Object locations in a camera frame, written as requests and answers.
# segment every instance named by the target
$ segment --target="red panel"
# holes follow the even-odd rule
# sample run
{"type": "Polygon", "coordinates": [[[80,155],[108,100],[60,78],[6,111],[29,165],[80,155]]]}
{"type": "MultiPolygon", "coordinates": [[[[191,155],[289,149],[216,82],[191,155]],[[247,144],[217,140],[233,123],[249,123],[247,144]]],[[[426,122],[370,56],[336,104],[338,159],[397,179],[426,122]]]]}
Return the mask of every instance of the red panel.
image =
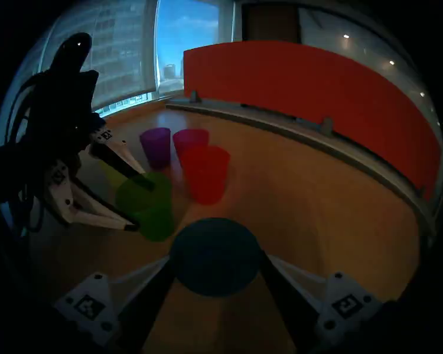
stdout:
{"type": "Polygon", "coordinates": [[[244,103],[321,123],[373,151],[432,195],[440,147],[428,122],[395,85],[338,54],[276,41],[184,52],[185,95],[244,103]]]}

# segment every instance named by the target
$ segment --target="wooden table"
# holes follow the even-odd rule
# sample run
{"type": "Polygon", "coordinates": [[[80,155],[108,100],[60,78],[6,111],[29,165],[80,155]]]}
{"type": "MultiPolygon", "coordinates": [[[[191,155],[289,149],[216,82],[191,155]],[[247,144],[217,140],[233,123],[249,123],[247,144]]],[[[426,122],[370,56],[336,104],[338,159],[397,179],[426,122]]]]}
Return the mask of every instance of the wooden table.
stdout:
{"type": "MultiPolygon", "coordinates": [[[[268,253],[327,276],[341,270],[380,300],[397,298],[418,265],[418,226],[412,210],[363,172],[274,133],[201,114],[159,110],[116,127],[144,168],[138,136],[146,129],[207,129],[210,143],[232,155],[223,199],[191,201],[172,146],[174,217],[182,229],[207,217],[248,227],[268,253]]],[[[79,177],[112,200],[99,164],[82,154],[79,177]]],[[[56,299],[94,271],[121,276],[166,255],[173,237],[147,241],[137,232],[48,220],[33,238],[32,255],[43,293],[56,299]]],[[[176,282],[155,322],[145,353],[294,352],[262,278],[235,296],[205,298],[176,282]]]]}

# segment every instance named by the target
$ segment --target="purple cup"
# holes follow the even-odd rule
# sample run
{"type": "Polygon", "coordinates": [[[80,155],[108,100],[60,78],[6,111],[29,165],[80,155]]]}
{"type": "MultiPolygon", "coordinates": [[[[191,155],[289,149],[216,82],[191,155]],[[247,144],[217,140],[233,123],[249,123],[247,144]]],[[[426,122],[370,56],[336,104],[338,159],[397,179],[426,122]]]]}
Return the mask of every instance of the purple cup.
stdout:
{"type": "Polygon", "coordinates": [[[153,169],[161,169],[171,162],[171,131],[169,128],[149,129],[139,136],[139,141],[153,169]]]}

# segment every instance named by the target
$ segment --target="sky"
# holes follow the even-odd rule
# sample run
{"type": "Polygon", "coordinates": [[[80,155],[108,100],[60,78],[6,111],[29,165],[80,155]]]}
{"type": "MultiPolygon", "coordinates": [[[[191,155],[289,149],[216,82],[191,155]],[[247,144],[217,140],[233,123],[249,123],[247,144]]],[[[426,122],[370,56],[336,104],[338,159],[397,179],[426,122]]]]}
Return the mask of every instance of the sky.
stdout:
{"type": "Polygon", "coordinates": [[[197,0],[161,0],[157,19],[159,71],[175,64],[179,75],[184,50],[214,44],[218,38],[218,7],[197,0]]]}

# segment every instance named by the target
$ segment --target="plastic cup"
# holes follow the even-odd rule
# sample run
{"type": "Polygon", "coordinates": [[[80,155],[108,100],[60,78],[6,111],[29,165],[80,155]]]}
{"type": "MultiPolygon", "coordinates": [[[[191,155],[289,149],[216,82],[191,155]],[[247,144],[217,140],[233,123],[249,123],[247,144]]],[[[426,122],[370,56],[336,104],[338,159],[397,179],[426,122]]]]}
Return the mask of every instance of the plastic cup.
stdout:
{"type": "Polygon", "coordinates": [[[148,172],[124,182],[116,191],[116,206],[140,223],[139,232],[150,241],[164,241],[174,232],[172,185],[158,172],[148,172]],[[152,192],[139,185],[139,179],[154,183],[152,192]]]}
{"type": "Polygon", "coordinates": [[[182,169],[195,201],[210,205],[222,198],[229,161],[230,154],[218,146],[196,146],[184,151],[182,169]]]}
{"type": "Polygon", "coordinates": [[[169,128],[149,129],[139,136],[149,165],[162,169],[171,163],[171,131],[169,128]]]}
{"type": "Polygon", "coordinates": [[[110,186],[113,189],[119,188],[123,183],[126,182],[127,177],[123,176],[120,172],[118,172],[113,167],[107,165],[104,161],[99,160],[98,161],[100,167],[104,171],[108,182],[110,183],[110,186]]]}
{"type": "Polygon", "coordinates": [[[179,161],[183,152],[187,149],[195,146],[207,146],[209,138],[209,131],[205,129],[184,129],[174,134],[172,139],[174,140],[174,147],[179,161]]]}

